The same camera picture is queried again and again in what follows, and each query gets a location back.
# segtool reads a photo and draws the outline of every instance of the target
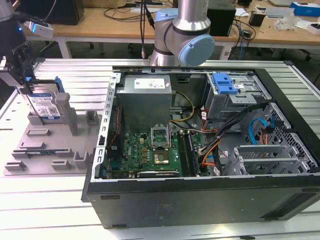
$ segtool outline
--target blue box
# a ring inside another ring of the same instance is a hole
[[[294,8],[294,15],[296,16],[320,16],[320,4],[308,3],[306,5],[299,4],[298,2],[292,2],[290,8]]]

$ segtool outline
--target floor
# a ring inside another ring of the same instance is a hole
[[[73,58],[84,58],[84,59],[96,59],[96,58],[106,58],[106,59],[139,59],[141,58],[141,45],[133,44],[133,52],[128,52],[128,44],[126,43],[104,43],[104,55],[100,55],[98,43],[93,43],[94,49],[90,49],[90,44],[87,42],[71,42],[70,49]],[[33,50],[36,56],[40,56],[40,50],[44,48],[45,42],[34,41],[32,43]],[[152,44],[146,44],[146,53],[151,55],[153,51]],[[222,47],[217,46],[211,60],[218,60],[220,57]],[[261,55],[257,55],[257,48],[248,48],[243,60],[255,60],[255,61],[279,61],[288,60],[294,63],[294,65],[312,82],[315,81],[316,77],[320,74],[320,50],[310,50],[309,52],[319,55],[310,55],[312,59],[306,60],[306,55],[298,49],[286,49],[281,50],[282,57],[273,59],[273,51],[269,48],[261,48]],[[230,59],[237,60],[240,53],[240,48],[238,47],[233,56]],[[61,53],[58,45],[47,50],[44,53],[45,58],[61,58]],[[320,77],[316,83],[317,87],[320,88]]]

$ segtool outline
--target aluminum extrusion table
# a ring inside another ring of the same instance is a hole
[[[47,59],[36,69],[39,79],[59,76],[78,114],[104,108],[113,66],[146,66],[143,60]],[[294,66],[281,61],[207,61],[215,68],[265,68],[320,137],[320,92]],[[14,92],[0,111],[0,169],[27,124],[29,107]],[[90,203],[82,203],[84,176],[0,176],[0,239],[318,240],[320,202],[288,221],[105,230]]]

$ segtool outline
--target ram slot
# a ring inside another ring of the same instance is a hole
[[[191,176],[195,177],[199,172],[199,167],[198,167],[198,160],[195,152],[194,143],[191,138],[191,134],[190,133],[185,134],[184,139],[185,139],[186,152],[188,155],[188,161],[190,166],[190,173],[191,173]]]
[[[184,135],[181,135],[180,133],[177,134],[178,139],[178,146],[179,146],[179,157],[180,157],[180,163],[181,163],[181,170],[182,170],[182,176],[183,177],[190,177],[190,164],[189,164],[189,158],[188,158],[188,150],[187,150],[187,144],[184,138]]]

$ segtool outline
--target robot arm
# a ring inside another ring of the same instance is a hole
[[[19,88],[22,94],[31,94],[26,77],[35,77],[35,58],[20,23],[47,38],[52,38],[53,29],[38,17],[15,12],[10,0],[0,0],[0,79]]]
[[[198,66],[212,55],[215,41],[207,18],[208,0],[179,0],[156,12],[152,66]]]

